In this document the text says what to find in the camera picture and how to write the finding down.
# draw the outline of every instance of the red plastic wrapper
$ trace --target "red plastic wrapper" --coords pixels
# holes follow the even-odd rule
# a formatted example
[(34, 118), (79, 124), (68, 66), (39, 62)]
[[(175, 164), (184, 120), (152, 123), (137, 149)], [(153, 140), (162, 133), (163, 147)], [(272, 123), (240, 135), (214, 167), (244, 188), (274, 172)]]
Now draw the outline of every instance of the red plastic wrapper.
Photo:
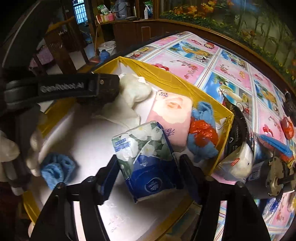
[(292, 139), (292, 137), (294, 136), (294, 127), (287, 117), (284, 117), (281, 120), (281, 127), (284, 131), (286, 138), (288, 140)]
[(196, 133), (194, 139), (197, 146), (204, 147), (209, 141), (214, 145), (218, 143), (218, 134), (216, 130), (204, 120), (194, 120), (194, 118), (192, 118), (189, 133)]

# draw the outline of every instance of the pink tissue box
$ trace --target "pink tissue box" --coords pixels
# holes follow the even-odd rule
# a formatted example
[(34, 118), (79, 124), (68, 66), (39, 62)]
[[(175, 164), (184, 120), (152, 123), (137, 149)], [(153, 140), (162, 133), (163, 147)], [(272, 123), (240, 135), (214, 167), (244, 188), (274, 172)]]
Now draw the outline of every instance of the pink tissue box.
[(158, 91), (147, 117), (147, 122), (159, 122), (168, 136), (174, 151), (181, 152), (186, 147), (192, 100), (186, 96)]

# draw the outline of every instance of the tiled floor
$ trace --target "tiled floor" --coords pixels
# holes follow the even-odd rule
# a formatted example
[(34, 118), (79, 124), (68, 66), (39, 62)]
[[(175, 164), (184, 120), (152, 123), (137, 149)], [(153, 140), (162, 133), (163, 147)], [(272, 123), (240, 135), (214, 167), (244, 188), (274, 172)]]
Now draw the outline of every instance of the tiled floor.
[[(95, 55), (93, 44), (88, 44), (84, 48), (84, 51), (85, 51), (88, 59), (92, 58)], [(75, 52), (69, 53), (69, 55), (70, 55), (76, 69), (79, 69), (83, 65), (85, 65), (85, 61), (84, 61), (80, 51), (75, 51)], [(48, 74), (62, 74), (62, 71), (57, 64), (54, 65), (53, 67), (49, 68), (46, 72)], [(46, 101), (46, 102), (39, 103), (39, 105), (41, 107), (41, 111), (45, 112), (47, 110), (47, 108), (51, 105), (52, 102), (53, 101)]]

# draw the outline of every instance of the blue logo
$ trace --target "blue logo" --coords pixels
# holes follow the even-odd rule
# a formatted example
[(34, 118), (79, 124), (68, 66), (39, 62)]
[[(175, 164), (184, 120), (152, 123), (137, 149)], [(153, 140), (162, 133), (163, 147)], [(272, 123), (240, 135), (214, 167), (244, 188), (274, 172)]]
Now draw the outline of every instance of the blue logo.
[(145, 190), (147, 192), (156, 193), (160, 190), (162, 183), (163, 182), (159, 177), (155, 177), (145, 185)]

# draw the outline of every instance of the blue bottle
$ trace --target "blue bottle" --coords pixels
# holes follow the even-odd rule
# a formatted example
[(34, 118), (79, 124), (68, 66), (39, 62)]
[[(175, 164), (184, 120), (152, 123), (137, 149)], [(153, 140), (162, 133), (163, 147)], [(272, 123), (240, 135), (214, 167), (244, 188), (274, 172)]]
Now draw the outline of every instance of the blue bottle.
[(100, 54), (101, 62), (104, 62), (109, 57), (110, 57), (110, 54), (105, 49), (103, 49)]

